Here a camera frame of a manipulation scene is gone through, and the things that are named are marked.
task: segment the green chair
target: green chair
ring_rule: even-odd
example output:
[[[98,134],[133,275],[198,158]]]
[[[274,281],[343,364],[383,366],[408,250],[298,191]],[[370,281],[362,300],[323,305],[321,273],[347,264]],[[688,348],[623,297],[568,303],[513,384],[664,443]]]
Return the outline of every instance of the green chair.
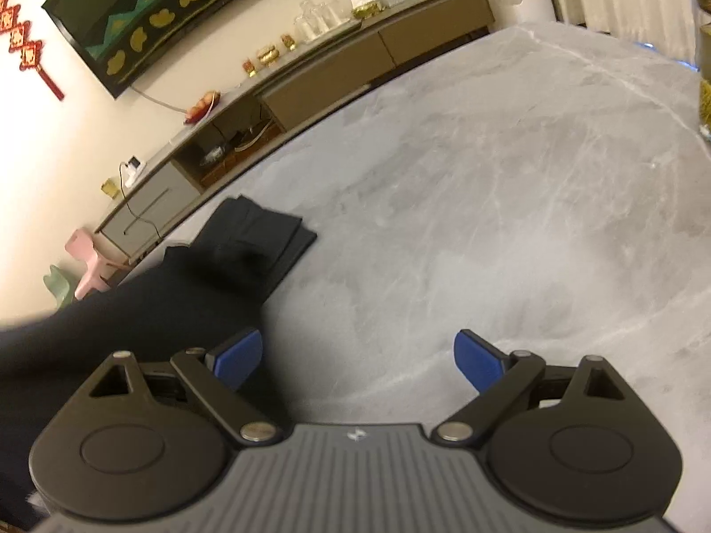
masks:
[[[77,288],[76,279],[53,264],[50,265],[49,272],[44,275],[42,280],[44,280],[47,290],[57,300],[57,309],[69,306],[74,300],[74,291]]]

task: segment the white wall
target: white wall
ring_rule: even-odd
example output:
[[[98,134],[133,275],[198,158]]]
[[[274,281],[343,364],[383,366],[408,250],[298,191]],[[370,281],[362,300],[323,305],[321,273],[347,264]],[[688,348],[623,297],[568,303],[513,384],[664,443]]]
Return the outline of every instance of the white wall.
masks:
[[[136,87],[177,106],[244,78],[241,61],[289,31],[303,0],[236,0],[169,51]],[[59,102],[40,77],[18,70],[0,36],[0,322],[52,310],[42,276],[51,263],[81,274],[63,247],[79,226],[93,228],[110,201],[100,191],[119,163],[146,159],[182,118],[132,91],[115,101],[41,10],[22,4],[42,65],[66,94]],[[100,248],[116,256],[107,243]]]

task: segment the electrical cable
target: electrical cable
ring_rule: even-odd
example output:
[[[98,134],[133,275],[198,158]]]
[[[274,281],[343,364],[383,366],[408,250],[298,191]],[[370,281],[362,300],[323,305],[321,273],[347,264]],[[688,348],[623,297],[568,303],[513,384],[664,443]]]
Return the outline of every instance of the electrical cable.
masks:
[[[208,108],[208,111],[205,112],[205,115],[200,119],[200,120],[205,120],[210,113],[212,112],[212,109],[215,107],[215,93],[212,92],[212,101],[210,102],[210,108]]]
[[[168,108],[168,110],[172,110],[173,112],[181,112],[181,113],[186,113],[187,110],[184,110],[182,108],[178,108],[178,106],[173,106],[172,104],[168,104],[166,102],[161,102],[160,100],[156,100],[153,96],[146,94],[145,92],[141,92],[138,90],[138,88],[134,88],[133,85],[129,86],[131,90],[136,92],[136,94],[143,96],[145,99],[147,99],[149,102],[153,102],[154,104],[158,104],[159,106],[163,106],[164,108]]]
[[[126,168],[128,168],[129,165],[127,165],[126,162],[122,162],[121,164],[119,164],[119,183],[120,183],[120,186],[121,186],[121,194],[122,194],[123,197],[124,197],[124,203],[126,203],[126,208],[127,208],[128,211],[131,213],[131,216],[133,216],[136,220],[138,220],[138,221],[140,221],[140,222],[145,222],[146,224],[150,224],[150,225],[153,227],[153,229],[156,231],[156,235],[158,235],[158,240],[160,241],[160,239],[163,238],[163,237],[161,236],[161,233],[159,232],[158,227],[157,227],[153,222],[151,222],[150,220],[146,220],[145,218],[141,218],[141,217],[140,217],[139,215],[137,215],[133,210],[131,210],[131,207],[129,206],[129,201],[126,199],[126,192],[124,192],[124,179],[123,179],[123,177],[122,177],[122,170],[121,170],[123,166],[125,166]]]
[[[257,143],[257,141],[258,141],[260,138],[262,138],[262,136],[264,135],[264,133],[267,131],[267,128],[268,128],[269,126],[271,126],[273,123],[274,123],[273,120],[270,120],[269,122],[267,122],[267,125],[264,126],[264,128],[262,128],[262,131],[261,131],[259,134],[257,134],[257,136],[256,136],[256,138],[255,138],[254,140],[250,140],[250,142],[249,142],[247,145],[245,145],[245,146],[240,146],[239,150],[238,150],[237,148],[235,148],[235,152],[244,152],[245,150],[247,150],[247,149],[251,148],[252,146],[254,146],[254,145]]]
[[[218,134],[222,137],[223,142],[224,142],[225,144],[229,144],[230,141],[229,141],[229,140],[227,139],[227,137],[225,136],[225,133],[223,133],[223,131],[221,131],[221,130],[219,129],[218,125],[215,124],[214,122],[210,122],[210,124],[212,124],[212,127],[214,127],[214,129],[216,129],[216,131],[218,131]]]

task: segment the marble tabletop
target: marble tabletop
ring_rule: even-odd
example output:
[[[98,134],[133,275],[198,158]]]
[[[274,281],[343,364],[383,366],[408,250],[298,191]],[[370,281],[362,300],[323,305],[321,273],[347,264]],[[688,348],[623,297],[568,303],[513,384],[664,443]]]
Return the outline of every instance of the marble tabletop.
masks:
[[[239,194],[318,232],[266,307],[305,421],[431,428],[475,395],[452,359],[461,328],[553,364],[605,355],[682,450],[667,516],[711,532],[711,161],[698,82],[611,37],[510,28],[334,113],[167,244],[190,241]]]

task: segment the red wall decoration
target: red wall decoration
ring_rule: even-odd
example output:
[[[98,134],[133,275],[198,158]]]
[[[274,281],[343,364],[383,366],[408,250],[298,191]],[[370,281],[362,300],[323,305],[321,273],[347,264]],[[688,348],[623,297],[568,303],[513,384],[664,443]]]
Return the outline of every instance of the red wall decoration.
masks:
[[[42,41],[30,40],[30,28],[32,22],[19,21],[20,4],[9,5],[10,0],[0,0],[0,34],[10,35],[10,48],[8,52],[20,52],[20,70],[34,69],[44,80],[45,84],[62,101],[64,93],[59,90],[57,84],[49,77],[40,64],[42,56]]]

